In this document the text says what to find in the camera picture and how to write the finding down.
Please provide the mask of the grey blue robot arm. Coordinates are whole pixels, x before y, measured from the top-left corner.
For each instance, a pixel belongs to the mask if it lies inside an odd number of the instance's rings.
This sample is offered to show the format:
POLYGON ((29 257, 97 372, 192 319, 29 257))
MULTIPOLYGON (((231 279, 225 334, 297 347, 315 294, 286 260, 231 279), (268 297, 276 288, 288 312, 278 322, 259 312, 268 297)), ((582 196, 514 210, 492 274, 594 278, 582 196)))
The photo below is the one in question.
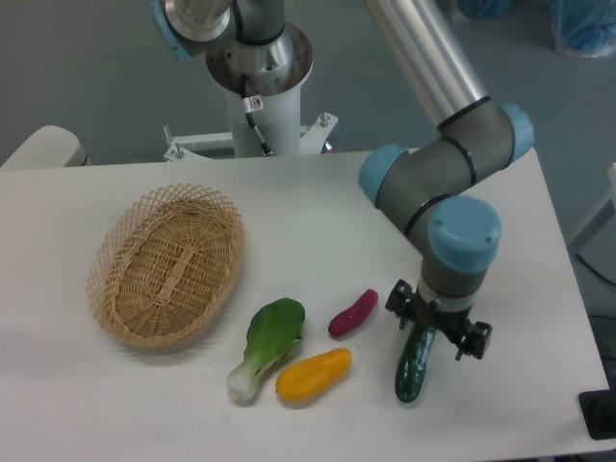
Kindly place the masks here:
MULTIPOLYGON (((398 282, 386 306, 401 322, 443 332, 460 355, 481 358, 492 328, 469 315, 497 254, 501 222, 467 190, 529 151, 532 123, 519 107, 493 103, 434 2, 372 1, 369 8, 439 133, 416 151, 381 146, 359 170, 366 197, 423 258, 417 285, 398 282)), ((155 1, 150 10, 175 57, 205 54, 230 94, 237 156, 299 153, 308 136, 298 109, 274 100, 299 88, 313 57, 282 2, 155 1)))

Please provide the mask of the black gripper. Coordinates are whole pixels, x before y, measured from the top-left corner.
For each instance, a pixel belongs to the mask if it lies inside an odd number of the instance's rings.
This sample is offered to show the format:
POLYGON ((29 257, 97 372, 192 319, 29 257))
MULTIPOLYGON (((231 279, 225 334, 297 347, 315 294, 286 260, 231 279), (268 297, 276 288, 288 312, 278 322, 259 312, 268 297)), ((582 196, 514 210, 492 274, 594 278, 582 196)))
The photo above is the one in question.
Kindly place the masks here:
POLYGON ((474 303, 472 295, 447 297, 427 288, 419 288, 415 293, 410 284, 400 279, 390 291, 385 309, 398 318, 400 330, 404 330, 409 322, 416 321, 444 333, 457 347, 456 361, 463 356, 480 360, 489 346, 493 326, 470 321, 474 303))

